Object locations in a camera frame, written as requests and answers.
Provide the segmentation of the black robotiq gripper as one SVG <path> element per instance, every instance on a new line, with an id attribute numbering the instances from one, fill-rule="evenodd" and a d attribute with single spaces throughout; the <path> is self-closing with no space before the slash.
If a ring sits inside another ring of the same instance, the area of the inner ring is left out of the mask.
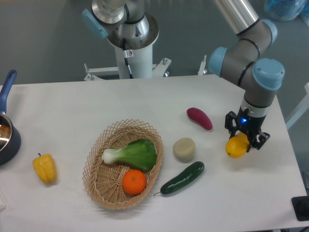
<path id="1" fill-rule="evenodd" d="M 230 111 L 225 116 L 225 128 L 230 134 L 230 139 L 236 135 L 238 131 L 247 135 L 249 145 L 247 153 L 254 148 L 259 150 L 264 143 L 270 138 L 270 134 L 262 132 L 261 127 L 266 118 L 266 115 L 254 117 L 249 115 L 248 109 L 239 109 L 238 114 Z"/>

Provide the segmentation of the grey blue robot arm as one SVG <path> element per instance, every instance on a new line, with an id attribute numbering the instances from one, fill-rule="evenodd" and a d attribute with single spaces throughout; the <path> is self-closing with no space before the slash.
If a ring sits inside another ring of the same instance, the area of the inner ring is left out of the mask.
<path id="1" fill-rule="evenodd" d="M 208 69 L 245 91 L 238 113 L 226 115 L 225 128 L 230 138 L 242 132 L 247 150 L 260 149 L 270 137 L 261 127 L 285 74 L 277 60 L 261 58 L 275 42 L 277 28 L 269 20 L 260 20 L 246 0 L 217 0 L 215 4 L 238 42 L 230 49 L 215 49 Z M 94 0 L 90 9 L 83 10 L 82 19 L 97 37 L 107 38 L 113 45 L 120 78 L 164 76 L 169 61 L 153 64 L 153 44 L 159 28 L 145 12 L 144 1 Z"/>

